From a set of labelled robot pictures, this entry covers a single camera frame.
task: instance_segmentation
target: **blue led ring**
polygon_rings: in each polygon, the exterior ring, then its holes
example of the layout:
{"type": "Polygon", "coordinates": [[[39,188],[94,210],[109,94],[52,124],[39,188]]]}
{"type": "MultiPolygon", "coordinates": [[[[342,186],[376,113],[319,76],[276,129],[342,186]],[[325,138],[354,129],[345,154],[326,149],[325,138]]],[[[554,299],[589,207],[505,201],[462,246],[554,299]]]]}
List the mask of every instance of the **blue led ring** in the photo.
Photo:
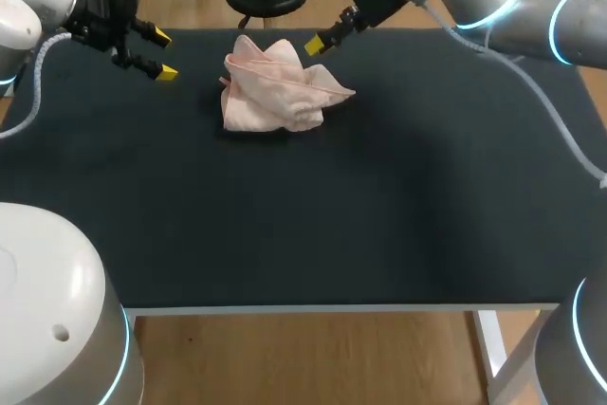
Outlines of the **blue led ring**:
{"type": "Polygon", "coordinates": [[[559,61],[563,62],[564,64],[570,65],[570,62],[567,62],[563,59],[563,57],[560,55],[559,51],[557,50],[557,45],[556,45],[556,40],[555,40],[555,34],[556,34],[556,27],[557,27],[557,18],[559,17],[559,13],[561,12],[562,8],[565,6],[565,4],[567,3],[568,0],[561,0],[559,2],[559,4],[557,5],[557,7],[554,9],[554,12],[552,13],[552,18],[550,18],[550,28],[548,29],[548,41],[550,42],[550,48],[552,49],[552,53],[554,54],[554,56],[559,59],[559,61]]]}
{"type": "Polygon", "coordinates": [[[3,86],[3,85],[9,85],[9,84],[11,84],[13,81],[15,81],[16,79],[17,79],[17,76],[15,75],[15,76],[13,76],[12,78],[8,78],[7,80],[4,80],[4,81],[1,81],[1,80],[0,80],[0,86],[3,86]]]}
{"type": "Polygon", "coordinates": [[[107,393],[105,393],[105,396],[103,396],[103,398],[101,399],[101,402],[99,402],[99,405],[105,405],[105,403],[107,403],[107,401],[110,399],[110,396],[112,396],[112,393],[118,386],[120,377],[122,377],[122,373],[124,372],[124,367],[126,366],[126,359],[129,356],[129,344],[131,343],[131,328],[129,326],[129,319],[126,316],[126,312],[124,311],[124,308],[122,309],[122,314],[124,316],[124,329],[126,331],[126,343],[124,344],[124,354],[122,355],[122,362],[120,363],[120,368],[118,369],[116,378],[114,378],[114,382],[107,390],[107,393]]]}
{"type": "Polygon", "coordinates": [[[600,375],[600,373],[597,370],[597,367],[595,367],[595,364],[590,359],[590,356],[588,355],[588,352],[586,351],[586,347],[584,346],[583,341],[581,341],[581,334],[579,333],[578,299],[579,299],[579,292],[581,291],[581,287],[584,285],[585,281],[586,281],[586,279],[581,281],[581,283],[579,284],[578,289],[576,291],[576,296],[573,298],[573,310],[572,310],[573,333],[576,336],[576,343],[578,344],[579,353],[581,354],[581,357],[584,359],[584,362],[588,366],[590,373],[595,378],[595,380],[600,385],[600,387],[603,388],[603,390],[605,392],[607,392],[607,381],[605,381],[605,379],[600,375]]]}
{"type": "Polygon", "coordinates": [[[489,24],[491,21],[496,20],[497,18],[504,16],[506,13],[510,11],[510,9],[514,6],[515,0],[506,0],[504,4],[493,11],[489,16],[481,19],[472,24],[457,24],[458,28],[462,30],[470,30],[471,28],[479,28],[480,26],[484,26],[485,24],[489,24]]]}

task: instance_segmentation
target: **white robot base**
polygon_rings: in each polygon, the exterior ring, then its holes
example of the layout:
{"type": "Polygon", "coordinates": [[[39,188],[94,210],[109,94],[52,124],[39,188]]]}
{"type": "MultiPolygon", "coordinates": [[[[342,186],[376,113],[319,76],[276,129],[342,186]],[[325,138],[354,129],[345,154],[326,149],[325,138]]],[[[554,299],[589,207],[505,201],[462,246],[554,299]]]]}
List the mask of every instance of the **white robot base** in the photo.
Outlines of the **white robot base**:
{"type": "Polygon", "coordinates": [[[93,245],[59,215],[0,203],[0,315],[0,403],[141,403],[126,313],[93,245]]]}

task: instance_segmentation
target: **white table leg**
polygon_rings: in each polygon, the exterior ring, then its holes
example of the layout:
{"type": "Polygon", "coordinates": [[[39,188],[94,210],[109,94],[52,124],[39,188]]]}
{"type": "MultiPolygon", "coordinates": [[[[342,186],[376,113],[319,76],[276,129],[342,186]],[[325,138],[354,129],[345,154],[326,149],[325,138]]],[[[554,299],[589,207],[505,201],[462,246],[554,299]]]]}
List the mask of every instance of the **white table leg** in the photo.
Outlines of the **white table leg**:
{"type": "Polygon", "coordinates": [[[506,362],[506,348],[495,310],[474,312],[476,335],[481,346],[487,381],[491,381],[506,362]]]}
{"type": "Polygon", "coordinates": [[[131,326],[131,329],[135,330],[135,321],[137,319],[137,315],[135,315],[133,312],[130,312],[128,308],[126,308],[125,311],[126,311],[126,318],[129,321],[129,325],[131,326]]]}
{"type": "Polygon", "coordinates": [[[540,314],[497,374],[487,378],[490,405],[507,405],[523,391],[530,380],[535,383],[535,341],[549,313],[540,314]]]}

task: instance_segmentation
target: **gray robot arm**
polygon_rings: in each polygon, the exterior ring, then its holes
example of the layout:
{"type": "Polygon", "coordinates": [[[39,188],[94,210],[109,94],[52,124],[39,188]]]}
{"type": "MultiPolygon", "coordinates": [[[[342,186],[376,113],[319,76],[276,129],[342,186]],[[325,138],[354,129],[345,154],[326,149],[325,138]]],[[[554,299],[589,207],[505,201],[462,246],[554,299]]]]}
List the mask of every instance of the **gray robot arm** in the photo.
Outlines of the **gray robot arm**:
{"type": "MultiPolygon", "coordinates": [[[[324,52],[353,31],[376,27],[409,2],[353,0],[333,27],[306,47],[324,52]]],[[[505,53],[607,68],[607,0],[442,0],[458,31],[469,40],[505,53]]]]}
{"type": "Polygon", "coordinates": [[[64,28],[74,40],[84,45],[101,52],[111,50],[112,62],[117,66],[134,66],[154,80],[169,81],[174,78],[177,74],[175,70],[132,55],[126,45],[126,36],[132,30],[162,47],[171,42],[154,24],[137,18],[138,1],[0,0],[0,4],[11,8],[11,12],[0,10],[0,96],[36,46],[40,38],[39,29],[52,33],[64,28]],[[30,46],[24,46],[24,42],[31,42],[30,46]]]}

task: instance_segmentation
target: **pink towel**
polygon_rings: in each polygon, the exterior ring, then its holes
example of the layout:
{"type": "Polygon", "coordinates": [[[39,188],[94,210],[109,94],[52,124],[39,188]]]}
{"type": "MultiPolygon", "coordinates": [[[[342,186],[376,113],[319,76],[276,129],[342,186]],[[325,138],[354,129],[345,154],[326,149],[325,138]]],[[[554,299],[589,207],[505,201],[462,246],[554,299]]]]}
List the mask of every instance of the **pink towel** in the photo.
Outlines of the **pink towel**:
{"type": "Polygon", "coordinates": [[[323,65],[303,68],[293,45],[280,40],[263,52],[249,37],[236,39],[226,57],[231,82],[221,95],[224,128],[300,132],[322,124],[322,109],[353,96],[323,65]]]}

